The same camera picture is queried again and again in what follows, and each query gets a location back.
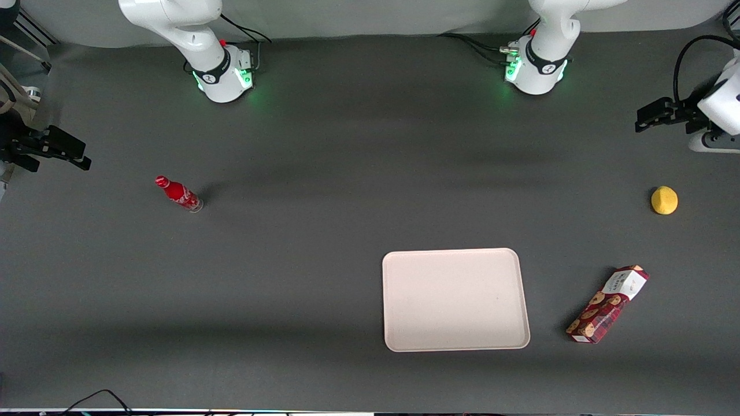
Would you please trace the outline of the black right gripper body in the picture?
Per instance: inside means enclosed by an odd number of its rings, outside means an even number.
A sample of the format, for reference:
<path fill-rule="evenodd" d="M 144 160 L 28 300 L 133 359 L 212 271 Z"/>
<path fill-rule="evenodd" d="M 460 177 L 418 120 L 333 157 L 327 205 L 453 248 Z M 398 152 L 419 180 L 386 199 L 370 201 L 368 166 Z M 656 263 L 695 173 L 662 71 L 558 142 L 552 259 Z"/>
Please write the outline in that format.
<path fill-rule="evenodd" d="M 30 173 L 39 170 L 40 162 L 33 155 L 43 156 L 42 132 L 39 130 L 22 128 L 19 130 L 2 129 L 1 132 L 1 160 L 6 164 L 14 164 L 18 168 L 26 169 Z"/>

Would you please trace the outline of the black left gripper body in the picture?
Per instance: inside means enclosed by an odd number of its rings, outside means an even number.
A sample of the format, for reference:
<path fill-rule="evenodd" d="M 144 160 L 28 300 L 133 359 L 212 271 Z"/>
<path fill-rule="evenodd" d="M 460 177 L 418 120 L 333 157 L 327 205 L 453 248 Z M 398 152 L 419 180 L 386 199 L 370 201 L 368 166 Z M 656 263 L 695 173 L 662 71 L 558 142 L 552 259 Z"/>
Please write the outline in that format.
<path fill-rule="evenodd" d="M 681 124 L 687 135 L 711 129 L 711 121 L 698 108 L 697 100 L 679 100 L 674 103 L 673 118 L 669 123 L 671 125 Z"/>

